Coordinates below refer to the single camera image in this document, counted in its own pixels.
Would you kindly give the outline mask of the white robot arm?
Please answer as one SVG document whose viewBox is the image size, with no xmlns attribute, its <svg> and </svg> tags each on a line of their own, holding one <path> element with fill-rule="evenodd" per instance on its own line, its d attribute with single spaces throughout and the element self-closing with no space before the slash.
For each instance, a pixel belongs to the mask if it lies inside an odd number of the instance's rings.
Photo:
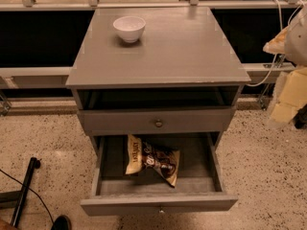
<svg viewBox="0 0 307 230">
<path fill-rule="evenodd" d="M 263 51 L 282 54 L 296 65 L 295 70 L 282 72 L 277 78 L 269 106 L 270 126 L 282 127 L 307 105 L 307 6 L 265 44 Z"/>
</svg>

